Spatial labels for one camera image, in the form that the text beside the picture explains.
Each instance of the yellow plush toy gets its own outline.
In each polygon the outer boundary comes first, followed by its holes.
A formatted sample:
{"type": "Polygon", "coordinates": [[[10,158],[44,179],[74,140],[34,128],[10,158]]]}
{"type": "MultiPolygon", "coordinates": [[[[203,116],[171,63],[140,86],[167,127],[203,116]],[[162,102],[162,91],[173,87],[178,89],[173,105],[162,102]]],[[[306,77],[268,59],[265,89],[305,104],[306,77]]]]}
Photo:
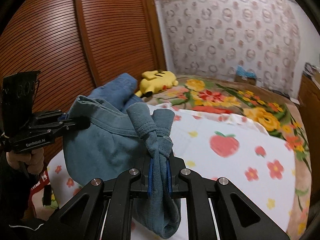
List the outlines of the yellow plush toy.
{"type": "Polygon", "coordinates": [[[147,71],[142,73],[142,77],[140,90],[136,92],[138,97],[151,97],[179,84],[176,76],[170,71],[147,71]]]}

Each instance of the blue cloth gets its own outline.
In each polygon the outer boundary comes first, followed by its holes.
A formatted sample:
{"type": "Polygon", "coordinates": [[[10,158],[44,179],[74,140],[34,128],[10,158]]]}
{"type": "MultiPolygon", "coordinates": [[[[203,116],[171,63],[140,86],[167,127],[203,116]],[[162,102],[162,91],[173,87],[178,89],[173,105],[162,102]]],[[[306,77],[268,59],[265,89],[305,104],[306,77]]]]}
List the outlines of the blue cloth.
{"type": "Polygon", "coordinates": [[[128,73],[123,73],[114,80],[92,90],[88,98],[104,99],[119,111],[126,113],[126,109],[142,99],[134,94],[137,88],[137,80],[128,73]]]}
{"type": "Polygon", "coordinates": [[[236,75],[242,76],[242,77],[257,78],[257,75],[255,73],[245,71],[244,68],[240,65],[238,65],[238,67],[237,67],[236,75]]]}
{"type": "Polygon", "coordinates": [[[174,113],[159,109],[150,116],[145,103],[121,113],[104,99],[78,96],[69,117],[87,116],[87,130],[63,137],[64,156],[70,176],[81,185],[93,178],[116,178],[148,152],[153,158],[151,197],[134,201],[133,217],[162,238],[171,237],[180,224],[180,200],[167,192],[166,160],[172,150],[170,130],[174,113]]]}

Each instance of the human hand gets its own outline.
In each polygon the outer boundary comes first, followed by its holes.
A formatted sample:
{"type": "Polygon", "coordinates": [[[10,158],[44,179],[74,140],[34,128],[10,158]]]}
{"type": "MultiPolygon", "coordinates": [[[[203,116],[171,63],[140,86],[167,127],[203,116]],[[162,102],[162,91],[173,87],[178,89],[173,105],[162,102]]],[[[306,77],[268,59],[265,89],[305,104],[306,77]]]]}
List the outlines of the human hand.
{"type": "Polygon", "coordinates": [[[13,151],[6,153],[8,164],[15,170],[20,169],[19,162],[24,162],[28,166],[28,172],[31,174],[40,174],[43,169],[44,161],[43,148],[32,150],[30,153],[16,154],[13,151]]]}

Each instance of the white wall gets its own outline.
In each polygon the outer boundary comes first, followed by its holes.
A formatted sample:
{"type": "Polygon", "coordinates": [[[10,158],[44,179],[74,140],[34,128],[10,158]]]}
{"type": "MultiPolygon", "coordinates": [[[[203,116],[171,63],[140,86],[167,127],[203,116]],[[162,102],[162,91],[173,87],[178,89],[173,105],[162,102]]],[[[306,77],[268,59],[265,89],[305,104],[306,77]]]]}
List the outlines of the white wall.
{"type": "MultiPolygon", "coordinates": [[[[298,26],[300,29],[301,36],[301,51],[299,55],[299,60],[295,68],[294,84],[293,84],[293,97],[297,98],[301,74],[304,68],[305,62],[310,62],[313,65],[319,66],[319,53],[320,53],[320,35],[316,31],[312,22],[309,20],[308,16],[304,13],[301,7],[296,3],[291,3],[293,14],[296,17],[298,26]]],[[[162,17],[161,6],[158,1],[156,1],[156,9],[159,17],[160,30],[164,45],[164,54],[167,63],[167,69],[173,71],[173,60],[170,51],[170,45],[168,36],[165,29],[165,24],[162,17]]]]}

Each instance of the metal screw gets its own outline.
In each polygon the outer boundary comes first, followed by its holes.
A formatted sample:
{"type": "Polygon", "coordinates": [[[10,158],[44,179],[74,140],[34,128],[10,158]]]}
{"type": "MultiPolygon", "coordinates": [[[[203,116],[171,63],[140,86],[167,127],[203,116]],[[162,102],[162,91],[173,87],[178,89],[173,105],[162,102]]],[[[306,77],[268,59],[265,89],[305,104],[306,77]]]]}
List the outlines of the metal screw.
{"type": "Polygon", "coordinates": [[[183,175],[189,175],[189,174],[191,173],[191,170],[189,170],[189,169],[182,169],[182,170],[181,170],[181,173],[182,173],[183,175]]]}
{"type": "Polygon", "coordinates": [[[93,179],[91,180],[91,185],[98,186],[101,183],[101,179],[93,179]]]}
{"type": "Polygon", "coordinates": [[[137,175],[137,174],[139,173],[139,170],[133,168],[133,169],[129,170],[129,173],[130,173],[131,175],[137,175]]]}
{"type": "Polygon", "coordinates": [[[229,183],[229,180],[227,178],[220,178],[219,183],[222,185],[227,185],[229,183]]]}

